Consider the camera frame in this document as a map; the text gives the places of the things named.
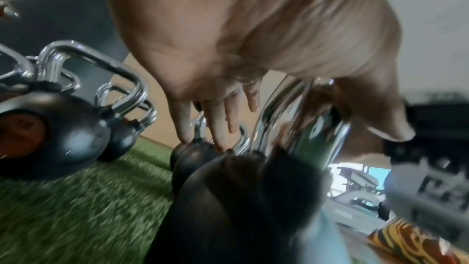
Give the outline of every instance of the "ceiling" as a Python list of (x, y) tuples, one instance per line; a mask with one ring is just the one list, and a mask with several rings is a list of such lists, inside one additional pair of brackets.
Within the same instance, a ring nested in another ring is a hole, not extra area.
[(469, 0), (389, 0), (404, 29), (403, 93), (469, 94)]

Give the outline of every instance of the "hand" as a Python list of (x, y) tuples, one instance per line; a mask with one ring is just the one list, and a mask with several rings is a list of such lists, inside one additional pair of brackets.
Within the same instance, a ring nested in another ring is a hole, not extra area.
[(202, 101), (215, 142), (225, 115), (238, 125), (242, 84), (251, 110), (275, 69), (334, 78), (358, 121), (375, 134), (411, 139), (398, 94), (401, 29), (387, 0), (109, 0), (135, 58), (160, 83), (179, 138), (190, 141), (191, 101)]

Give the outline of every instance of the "orange patterned object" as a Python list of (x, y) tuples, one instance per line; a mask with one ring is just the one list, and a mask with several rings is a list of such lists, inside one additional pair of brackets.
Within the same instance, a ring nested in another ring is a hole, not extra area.
[(402, 219), (372, 232), (368, 238), (377, 247), (413, 264), (469, 264), (469, 257), (446, 241), (431, 236)]

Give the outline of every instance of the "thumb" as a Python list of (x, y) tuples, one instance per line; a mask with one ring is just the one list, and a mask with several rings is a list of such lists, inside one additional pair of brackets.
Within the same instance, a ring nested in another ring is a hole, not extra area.
[(399, 95), (395, 60), (381, 60), (376, 66), (369, 65), (360, 75), (335, 82), (353, 114), (372, 133), (391, 141), (408, 141), (414, 137)]

